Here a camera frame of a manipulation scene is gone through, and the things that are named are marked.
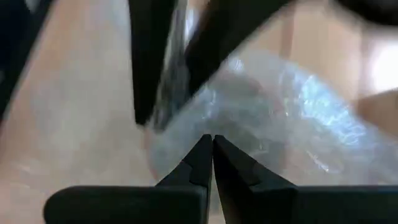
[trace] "beige surface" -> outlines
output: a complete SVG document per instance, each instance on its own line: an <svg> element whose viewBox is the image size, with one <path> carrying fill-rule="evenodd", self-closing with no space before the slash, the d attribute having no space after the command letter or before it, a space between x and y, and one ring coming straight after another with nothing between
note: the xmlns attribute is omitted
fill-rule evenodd
<svg viewBox="0 0 398 224"><path fill-rule="evenodd" d="M57 2L2 127L1 223L42 223L70 185L154 183L132 118L127 2Z"/></svg>
<svg viewBox="0 0 398 224"><path fill-rule="evenodd" d="M196 1L194 6L203 5ZM61 0L53 8L2 127L1 223L42 223L46 197L68 185L154 183L142 150L143 133L132 118L128 26L124 0ZM395 55L388 50L395 49L395 35L386 42L367 34L366 43L372 44L366 59L380 55L380 46L387 49L373 69L362 64L374 62L363 59L361 33L329 6L303 2L294 14L275 16L242 47L267 49L297 62L356 104L362 96L398 86L390 82L396 72L392 64L380 69ZM363 73L363 68L373 72ZM391 111L392 98L365 104ZM374 109L364 117L395 126L386 120L394 113L373 119L378 115Z"/></svg>

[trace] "clear plastic wrap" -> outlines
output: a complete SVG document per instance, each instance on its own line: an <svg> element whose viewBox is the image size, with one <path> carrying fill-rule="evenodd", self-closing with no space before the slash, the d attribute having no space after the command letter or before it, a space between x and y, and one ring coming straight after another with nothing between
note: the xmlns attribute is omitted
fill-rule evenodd
<svg viewBox="0 0 398 224"><path fill-rule="evenodd" d="M154 170L167 175L206 133L226 136L297 185L398 183L395 140L359 119L315 75L261 50L232 55L153 138ZM213 215L221 211L215 192L213 186Z"/></svg>

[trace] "plastic bag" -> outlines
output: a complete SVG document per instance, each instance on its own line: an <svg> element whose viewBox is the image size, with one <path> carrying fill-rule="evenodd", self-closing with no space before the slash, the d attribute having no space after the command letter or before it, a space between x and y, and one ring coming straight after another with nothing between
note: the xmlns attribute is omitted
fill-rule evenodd
<svg viewBox="0 0 398 224"><path fill-rule="evenodd" d="M149 152L157 178L202 134L226 136L297 185L398 183L398 143L359 119L317 76L266 50L236 50L165 132L154 134ZM220 214L213 184L210 218Z"/></svg>

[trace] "black object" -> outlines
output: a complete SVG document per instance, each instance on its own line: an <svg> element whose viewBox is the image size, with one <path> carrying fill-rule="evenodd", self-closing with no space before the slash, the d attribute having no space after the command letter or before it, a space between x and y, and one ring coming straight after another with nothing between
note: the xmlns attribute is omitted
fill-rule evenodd
<svg viewBox="0 0 398 224"><path fill-rule="evenodd" d="M129 0L136 123L144 125L156 101L176 0Z"/></svg>
<svg viewBox="0 0 398 224"><path fill-rule="evenodd" d="M223 136L204 135L155 187L72 187L44 208L52 223L206 223L211 158L227 224L397 223L398 187L299 187Z"/></svg>
<svg viewBox="0 0 398 224"><path fill-rule="evenodd" d="M52 2L30 12L24 0L0 0L0 121Z"/></svg>

